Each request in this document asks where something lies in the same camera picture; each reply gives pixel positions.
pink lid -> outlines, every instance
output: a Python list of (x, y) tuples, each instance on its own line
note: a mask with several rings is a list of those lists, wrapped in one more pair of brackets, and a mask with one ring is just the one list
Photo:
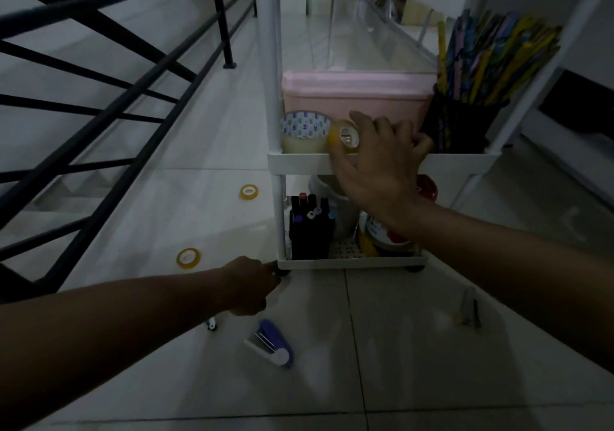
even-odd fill
[(284, 94), (303, 98), (426, 99), (433, 95), (435, 74), (287, 70), (281, 83)]

pencil holder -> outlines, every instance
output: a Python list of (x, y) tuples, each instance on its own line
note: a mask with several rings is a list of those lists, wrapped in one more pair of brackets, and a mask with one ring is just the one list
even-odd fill
[(434, 91), (421, 129), (435, 144), (432, 153), (484, 153), (488, 129), (510, 102), (481, 106), (444, 95), (436, 85)]

person's left hand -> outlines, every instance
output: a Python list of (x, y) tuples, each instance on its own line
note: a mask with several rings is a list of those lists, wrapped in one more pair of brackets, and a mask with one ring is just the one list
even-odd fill
[(273, 263), (263, 264), (247, 256), (235, 258), (221, 270), (229, 294), (227, 309), (237, 316), (251, 316), (264, 310), (266, 296), (281, 282), (273, 273)]

pink plastic container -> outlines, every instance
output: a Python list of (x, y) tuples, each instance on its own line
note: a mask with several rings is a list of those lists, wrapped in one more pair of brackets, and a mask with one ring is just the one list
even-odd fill
[(392, 123), (409, 118), (417, 133), (436, 80), (435, 74), (288, 70), (281, 87), (286, 112), (317, 111), (339, 120), (357, 110), (373, 118), (388, 117)]

hand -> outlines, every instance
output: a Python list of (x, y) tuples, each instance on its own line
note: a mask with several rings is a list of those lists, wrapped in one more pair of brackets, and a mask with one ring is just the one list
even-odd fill
[(373, 121), (358, 111), (350, 111), (349, 117), (356, 123), (360, 136), (358, 161), (353, 166), (341, 144), (331, 145), (335, 175), (351, 202), (403, 235), (405, 220), (422, 202), (416, 176), (418, 166), (433, 148), (433, 141), (420, 133), (414, 145), (410, 120), (393, 129), (385, 117)]
[(227, 309), (237, 316), (255, 315), (266, 308), (266, 296), (279, 285), (281, 278), (273, 263), (263, 264), (239, 256), (221, 268), (224, 284), (229, 288)]

